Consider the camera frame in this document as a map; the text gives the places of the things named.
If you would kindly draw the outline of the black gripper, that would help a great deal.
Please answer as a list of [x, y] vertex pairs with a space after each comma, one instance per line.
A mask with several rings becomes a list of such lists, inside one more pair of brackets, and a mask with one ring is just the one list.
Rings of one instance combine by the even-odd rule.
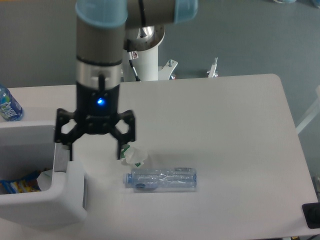
[[[74, 112], [58, 108], [56, 111], [54, 142], [62, 144], [69, 151], [69, 161], [73, 161], [73, 143], [84, 134], [101, 135], [110, 133], [117, 141], [116, 157], [121, 159], [123, 145], [136, 141], [136, 118], [134, 112], [126, 110], [118, 113], [120, 86], [111, 89], [93, 89], [76, 84], [76, 110]], [[63, 132], [63, 127], [71, 120], [72, 129]], [[127, 132], [117, 128], [119, 121], [127, 125]]]

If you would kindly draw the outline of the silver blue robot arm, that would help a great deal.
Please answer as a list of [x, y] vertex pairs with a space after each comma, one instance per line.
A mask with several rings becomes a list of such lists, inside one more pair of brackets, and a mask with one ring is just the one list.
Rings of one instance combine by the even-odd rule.
[[110, 134], [119, 149], [134, 142], [134, 112], [118, 112], [126, 31], [192, 20], [198, 5], [196, 0], [78, 0], [76, 108], [57, 110], [54, 142], [68, 151], [85, 134]]

